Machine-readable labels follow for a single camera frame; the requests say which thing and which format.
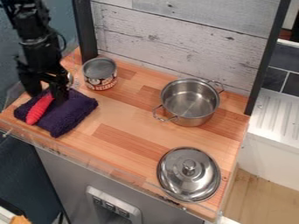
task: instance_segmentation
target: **small tin can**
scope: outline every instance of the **small tin can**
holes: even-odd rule
[[[117,82],[117,68],[112,59],[96,58],[83,65],[84,81],[88,88],[106,90]]]

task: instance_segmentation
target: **red toy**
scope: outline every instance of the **red toy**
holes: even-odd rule
[[[52,97],[51,93],[48,93],[40,98],[29,110],[26,116],[26,123],[33,125],[38,122],[53,100],[54,98]]]

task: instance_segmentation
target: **purple towel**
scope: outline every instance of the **purple towel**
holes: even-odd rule
[[[16,108],[14,116],[25,122],[31,107],[47,93],[49,93],[48,89]],[[54,101],[36,124],[40,128],[48,130],[52,137],[60,137],[75,128],[97,106],[98,102],[95,99],[71,89],[69,99],[59,106]]]

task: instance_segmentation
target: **metal rim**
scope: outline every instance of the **metal rim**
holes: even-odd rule
[[[87,66],[88,66],[90,63],[93,63],[93,62],[96,61],[96,60],[105,60],[105,61],[110,62],[110,63],[113,65],[113,67],[114,67],[114,71],[116,71],[117,65],[116,65],[115,61],[113,61],[113,60],[110,59],[110,58],[95,58],[95,59],[90,59],[90,60],[88,60],[87,62],[85,62],[84,65],[83,65],[83,67],[82,67],[82,72],[83,72],[84,76],[86,76],[87,78],[90,78],[90,77],[88,77],[88,76],[86,75]]]
[[[212,161],[213,163],[215,164],[215,167],[216,167],[216,170],[217,172],[219,173],[219,178],[216,179],[216,184],[215,184],[215,189],[213,190],[213,192],[208,196],[206,197],[205,199],[200,199],[200,200],[185,200],[185,199],[179,199],[179,198],[176,198],[174,195],[177,195],[175,194],[174,192],[171,192],[170,190],[168,189],[165,189],[164,188],[164,185],[163,185],[163,182],[160,178],[160,175],[159,175],[159,170],[158,168],[161,167],[161,163],[163,161],[163,159],[165,157],[167,157],[167,155],[169,155],[170,153],[172,153],[173,151],[178,151],[178,150],[183,150],[183,149],[191,149],[191,150],[196,150],[196,151],[200,151],[200,152],[203,152],[206,154],[206,156],[208,156]],[[209,200],[211,197],[213,197],[215,195],[215,193],[218,191],[219,187],[220,187],[220,184],[221,184],[221,179],[222,179],[222,175],[221,175],[221,170],[219,168],[219,165],[216,163],[215,159],[213,157],[211,157],[208,153],[206,153],[205,151],[202,151],[202,150],[199,150],[195,147],[190,147],[190,146],[180,146],[180,147],[177,147],[177,148],[174,148],[172,150],[169,150],[168,152],[166,152],[159,160],[159,163],[157,165],[157,168],[156,168],[156,177],[160,183],[160,186],[162,186],[163,190],[169,194],[172,198],[174,198],[175,200],[181,200],[183,202],[186,202],[186,203],[192,203],[194,204],[194,202],[203,202],[203,201],[206,201],[206,200]]]
[[[208,88],[210,88],[213,93],[216,95],[216,99],[217,99],[217,103],[215,105],[215,108],[213,109],[212,112],[210,112],[209,114],[206,114],[206,115],[202,115],[202,116],[194,116],[194,117],[186,117],[186,116],[183,116],[183,115],[178,115],[177,113],[174,113],[172,112],[171,110],[169,110],[167,107],[164,106],[164,102],[163,102],[163,93],[166,91],[167,88],[169,88],[170,86],[174,85],[175,83],[179,82],[179,81],[194,81],[194,82],[197,82],[197,83],[200,83],[204,86],[207,86]],[[167,109],[169,112],[171,112],[173,115],[177,116],[178,119],[180,117],[184,118],[184,119],[197,119],[197,118],[205,118],[205,117],[208,117],[210,115],[212,115],[213,113],[215,113],[216,109],[219,107],[219,104],[220,104],[220,97],[219,97],[219,93],[216,91],[216,89],[214,87],[212,87],[209,83],[205,82],[204,80],[198,80],[198,79],[191,79],[191,78],[186,78],[186,79],[179,79],[179,80],[174,80],[170,83],[168,83],[161,91],[160,93],[160,100],[162,102],[162,105],[165,109]]]

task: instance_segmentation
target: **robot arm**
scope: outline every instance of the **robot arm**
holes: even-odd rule
[[[41,81],[48,82],[54,98],[68,97],[70,74],[60,65],[59,36],[49,26],[49,10],[42,0],[1,0],[3,8],[20,38],[24,58],[16,57],[19,79],[31,96],[42,91]]]

